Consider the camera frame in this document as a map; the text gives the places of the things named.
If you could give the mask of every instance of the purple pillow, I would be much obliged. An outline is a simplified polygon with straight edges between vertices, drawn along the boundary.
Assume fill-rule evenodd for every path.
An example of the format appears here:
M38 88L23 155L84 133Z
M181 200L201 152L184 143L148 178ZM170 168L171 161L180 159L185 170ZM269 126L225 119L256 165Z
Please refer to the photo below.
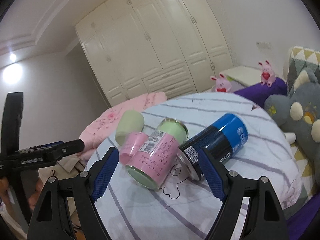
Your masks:
M244 98L251 100L260 107L264 107L264 102L271 95L287 95L287 85L281 78L276 78L276 81L271 87L267 84L261 85L260 83L253 86L238 90L234 92Z

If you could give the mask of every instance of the striped bedsheet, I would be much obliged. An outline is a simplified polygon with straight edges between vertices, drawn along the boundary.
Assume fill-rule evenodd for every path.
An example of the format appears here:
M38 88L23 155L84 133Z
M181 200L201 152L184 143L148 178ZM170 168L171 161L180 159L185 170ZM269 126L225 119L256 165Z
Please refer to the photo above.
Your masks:
M245 98L200 93L169 100L143 112L143 131L150 134L162 119L171 117L185 123L191 138L225 113L238 115L249 132L247 143L225 164L226 168L245 178L267 176L282 208L293 205L302 182L290 145L269 115ZM114 133L98 147L86 169L111 146L118 147ZM119 164L104 196L95 205L112 239L198 240L205 239L221 202L205 180L191 181L177 162L158 191L139 186ZM248 199L244 199L232 239L240 237L247 208Z

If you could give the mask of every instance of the white wall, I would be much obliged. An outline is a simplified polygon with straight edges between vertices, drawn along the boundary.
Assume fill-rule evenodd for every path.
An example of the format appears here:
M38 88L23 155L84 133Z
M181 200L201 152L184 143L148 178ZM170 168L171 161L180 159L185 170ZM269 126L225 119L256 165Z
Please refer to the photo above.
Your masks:
M235 65L259 67L269 59L282 75L288 49L320 50L320 30L301 0L207 0L226 38ZM257 41L271 42L259 51Z
M78 139L82 130L107 109L89 72L84 53L46 54L19 62L22 78L3 81L0 71L0 115L7 93L24 92L20 149Z

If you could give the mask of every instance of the ceiling light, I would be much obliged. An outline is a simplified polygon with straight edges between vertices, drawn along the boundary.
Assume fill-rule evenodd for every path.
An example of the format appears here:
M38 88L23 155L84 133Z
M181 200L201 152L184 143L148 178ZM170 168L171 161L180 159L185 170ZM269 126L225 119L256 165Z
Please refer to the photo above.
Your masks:
M17 59L17 56L15 54L11 53L10 54L10 59L11 59L12 62L15 62L16 59Z
M22 76L22 67L16 63L7 66L3 71L3 80L8 84L17 83Z

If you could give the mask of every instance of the black and blue can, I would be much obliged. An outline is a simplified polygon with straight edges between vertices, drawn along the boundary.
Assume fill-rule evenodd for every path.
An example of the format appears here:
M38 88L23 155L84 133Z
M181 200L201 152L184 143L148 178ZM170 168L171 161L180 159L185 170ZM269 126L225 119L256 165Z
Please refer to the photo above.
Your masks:
M179 146L178 159L192 179L200 181L203 173L198 152L207 148L212 156L224 163L232 158L248 140L244 123L234 114L225 114L212 125Z

